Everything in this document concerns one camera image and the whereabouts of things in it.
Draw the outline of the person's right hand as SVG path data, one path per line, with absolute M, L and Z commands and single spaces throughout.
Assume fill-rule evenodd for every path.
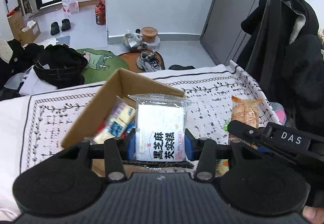
M 312 224 L 324 224 L 324 208 L 305 206 L 302 215 Z

